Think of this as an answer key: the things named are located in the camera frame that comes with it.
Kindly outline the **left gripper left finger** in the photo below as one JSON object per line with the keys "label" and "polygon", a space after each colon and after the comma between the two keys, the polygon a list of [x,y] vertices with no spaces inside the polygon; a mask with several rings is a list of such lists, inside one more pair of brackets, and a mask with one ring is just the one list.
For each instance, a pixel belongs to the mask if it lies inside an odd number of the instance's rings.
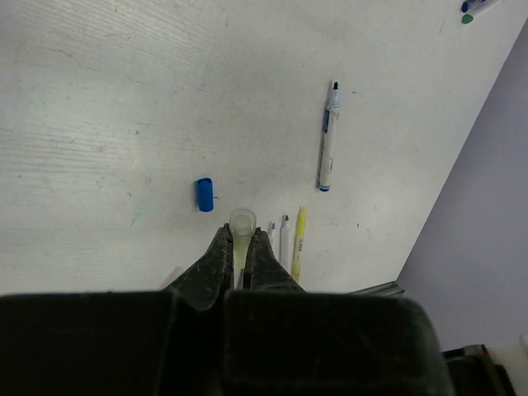
{"label": "left gripper left finger", "polygon": [[221,395],[232,235],[155,291],[1,299],[4,395]]}

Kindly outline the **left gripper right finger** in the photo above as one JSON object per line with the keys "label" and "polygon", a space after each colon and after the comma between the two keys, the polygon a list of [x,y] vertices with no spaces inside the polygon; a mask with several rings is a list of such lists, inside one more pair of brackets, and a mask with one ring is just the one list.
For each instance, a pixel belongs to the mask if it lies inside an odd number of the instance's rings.
{"label": "left gripper right finger", "polygon": [[246,290],[224,297],[228,395],[452,395],[424,309],[405,298],[308,293],[255,232]]}

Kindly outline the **yellow highlighter pen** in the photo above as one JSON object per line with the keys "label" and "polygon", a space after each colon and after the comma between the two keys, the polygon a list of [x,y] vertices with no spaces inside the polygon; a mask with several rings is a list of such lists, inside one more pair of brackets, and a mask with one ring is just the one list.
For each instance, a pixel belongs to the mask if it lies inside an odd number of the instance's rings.
{"label": "yellow highlighter pen", "polygon": [[306,209],[304,206],[299,208],[296,230],[295,230],[295,247],[291,267],[291,275],[295,281],[299,281],[300,269],[302,262],[302,253],[304,245],[304,233],[306,224]]}

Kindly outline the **teal white marker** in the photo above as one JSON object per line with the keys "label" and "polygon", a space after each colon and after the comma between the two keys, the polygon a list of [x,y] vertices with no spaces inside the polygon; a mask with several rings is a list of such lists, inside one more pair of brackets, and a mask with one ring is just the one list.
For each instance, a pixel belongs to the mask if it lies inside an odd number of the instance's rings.
{"label": "teal white marker", "polygon": [[285,214],[280,228],[280,264],[287,269],[290,256],[290,217]]}

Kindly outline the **lavender capped white marker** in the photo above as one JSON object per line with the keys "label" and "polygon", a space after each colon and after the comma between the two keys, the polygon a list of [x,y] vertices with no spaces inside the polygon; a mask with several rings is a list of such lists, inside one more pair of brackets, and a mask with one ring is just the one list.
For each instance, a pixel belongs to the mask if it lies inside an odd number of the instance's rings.
{"label": "lavender capped white marker", "polygon": [[268,230],[267,230],[267,235],[268,235],[268,238],[272,241],[275,237],[275,232],[276,232],[276,223],[275,222],[271,222],[269,224],[269,227],[268,227]]}

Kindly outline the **blue pen cap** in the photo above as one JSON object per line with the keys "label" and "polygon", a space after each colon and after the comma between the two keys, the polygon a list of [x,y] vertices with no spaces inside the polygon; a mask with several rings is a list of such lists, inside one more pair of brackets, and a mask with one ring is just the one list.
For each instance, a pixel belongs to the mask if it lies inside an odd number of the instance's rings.
{"label": "blue pen cap", "polygon": [[196,204],[200,212],[211,212],[215,207],[213,181],[209,177],[203,177],[196,181]]}

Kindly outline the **green capped marker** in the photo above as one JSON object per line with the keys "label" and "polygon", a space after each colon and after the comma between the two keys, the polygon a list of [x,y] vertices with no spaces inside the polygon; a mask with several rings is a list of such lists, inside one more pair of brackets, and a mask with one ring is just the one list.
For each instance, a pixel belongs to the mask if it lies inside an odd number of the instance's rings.
{"label": "green capped marker", "polygon": [[476,12],[466,12],[461,18],[461,23],[467,25],[471,23],[477,15],[478,14]]}

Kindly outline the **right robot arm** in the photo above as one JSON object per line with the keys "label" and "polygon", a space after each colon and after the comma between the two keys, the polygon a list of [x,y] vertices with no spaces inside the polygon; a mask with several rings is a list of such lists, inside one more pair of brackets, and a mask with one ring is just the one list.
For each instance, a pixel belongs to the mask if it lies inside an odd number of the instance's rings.
{"label": "right robot arm", "polygon": [[475,344],[444,351],[456,395],[527,394],[527,335],[512,344]]}

